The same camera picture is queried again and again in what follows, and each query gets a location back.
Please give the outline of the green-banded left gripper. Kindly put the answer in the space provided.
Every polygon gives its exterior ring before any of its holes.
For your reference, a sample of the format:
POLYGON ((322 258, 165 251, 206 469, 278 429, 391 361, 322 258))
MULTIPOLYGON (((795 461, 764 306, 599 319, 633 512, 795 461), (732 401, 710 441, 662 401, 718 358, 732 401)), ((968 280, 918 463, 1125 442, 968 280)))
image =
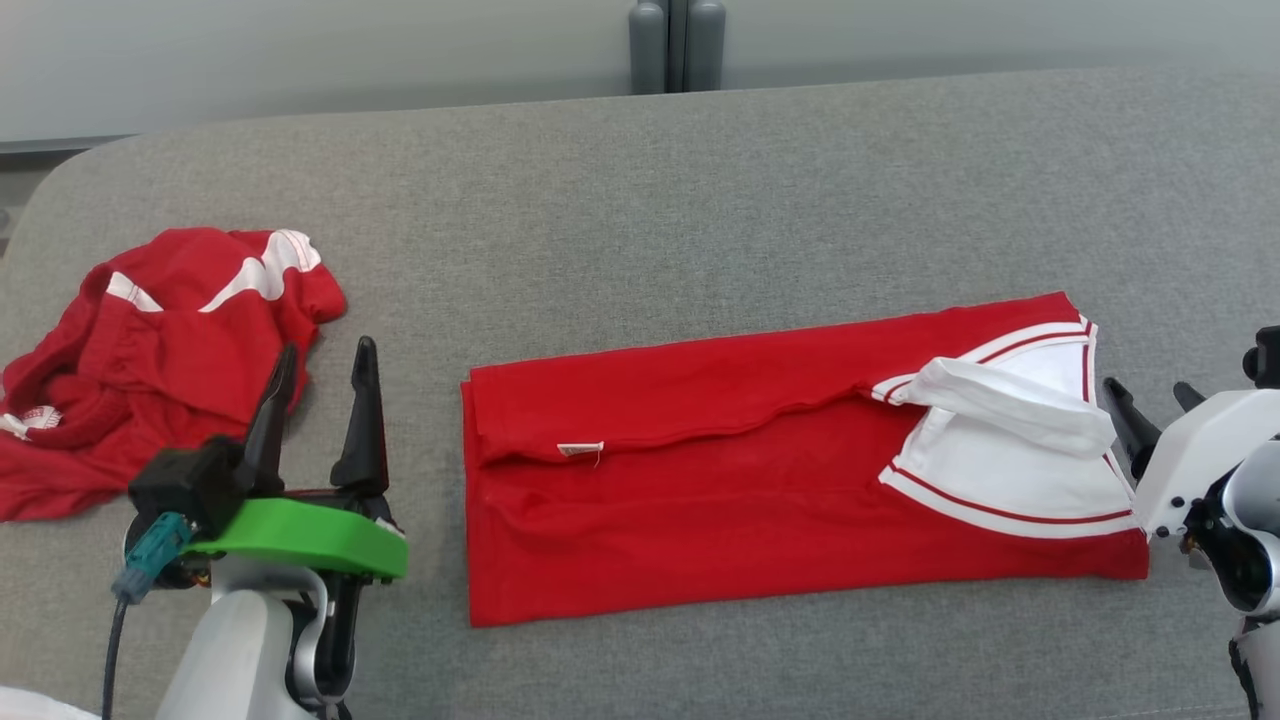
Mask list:
MULTIPOLYGON (((279 496, 285 491, 279 462, 297 389, 297 347, 285 345, 244 436, 247 496, 279 496)), ((389 469, 378 345, 371 337, 358 340, 351 386, 353 404, 340 455, 330 470, 330 486, 361 497, 381 496, 389 487, 389 469)), ((236 555, 394 580, 407 575, 410 547, 390 525, 360 512, 279 497, 244 501, 220 536, 192 541, 186 555, 236 555)))

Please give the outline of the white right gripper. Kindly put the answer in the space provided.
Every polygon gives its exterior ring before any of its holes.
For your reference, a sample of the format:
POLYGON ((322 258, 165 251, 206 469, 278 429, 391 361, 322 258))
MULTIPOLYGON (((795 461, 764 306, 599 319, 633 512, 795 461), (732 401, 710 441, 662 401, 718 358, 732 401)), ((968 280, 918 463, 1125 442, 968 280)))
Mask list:
POLYGON ((1279 432, 1279 391, 1224 391, 1206 400, 1188 382, 1172 395, 1187 413, 1161 434, 1116 378, 1103 379, 1107 404, 1129 474, 1139 480, 1134 514, 1147 536, 1187 532, 1190 502, 1279 432))

